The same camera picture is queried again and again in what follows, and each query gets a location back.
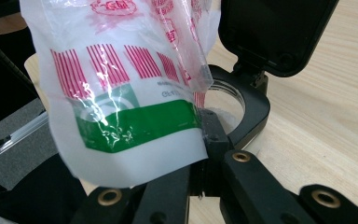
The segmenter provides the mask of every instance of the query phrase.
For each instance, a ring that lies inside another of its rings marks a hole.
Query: red barcode print
[[[182,66],[181,63],[179,63],[179,71],[180,71],[180,74],[182,75],[185,85],[188,86],[188,81],[189,81],[190,75],[188,74],[188,72],[185,70],[185,68]]]
[[[194,92],[194,104],[198,108],[203,108],[205,105],[205,93]]]
[[[179,82],[179,78],[176,74],[176,69],[175,69],[175,65],[173,64],[173,61],[169,57],[165,56],[162,53],[157,53],[157,55],[161,59],[162,66],[164,67],[164,71],[165,71],[165,74],[167,75],[167,77],[170,80]]]
[[[109,86],[130,81],[112,45],[93,45],[87,47],[87,51],[104,91]]]
[[[51,54],[63,93],[74,99],[89,97],[90,92],[87,91],[89,84],[84,77],[75,50],[68,49],[64,52],[51,50]]]
[[[161,72],[149,50],[135,46],[125,48],[141,78],[161,77]]]

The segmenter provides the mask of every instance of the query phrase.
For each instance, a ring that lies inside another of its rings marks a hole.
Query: black cable
[[[34,83],[14,64],[6,54],[0,49],[0,62],[5,66],[22,84],[36,97],[39,98]]]

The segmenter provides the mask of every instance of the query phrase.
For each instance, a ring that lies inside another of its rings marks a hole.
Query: transparent plastic
[[[197,108],[213,83],[197,28],[202,41],[217,35],[207,6],[21,0],[49,126],[74,176],[127,188],[207,157]]]

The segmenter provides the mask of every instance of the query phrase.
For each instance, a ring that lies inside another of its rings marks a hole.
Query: metal ring
[[[116,197],[113,199],[105,199],[104,197],[106,196],[106,194],[108,193],[115,193]],[[103,192],[100,193],[100,195],[98,196],[98,203],[102,206],[110,206],[113,205],[115,203],[118,203],[121,200],[121,190],[120,189],[106,189]]]
[[[236,152],[232,154],[232,158],[236,161],[247,162],[251,159],[251,156],[245,152]]]
[[[321,190],[321,189],[316,189],[312,192],[312,198],[319,204],[329,207],[329,208],[338,208],[341,206],[341,202],[339,201],[339,198],[336,197],[334,194],[325,191],[325,190]]]

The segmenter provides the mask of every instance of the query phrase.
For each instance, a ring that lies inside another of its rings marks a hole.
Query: plastic bag
[[[50,129],[74,176],[127,188],[207,157],[194,101],[213,82],[196,28],[206,6],[21,0]]]

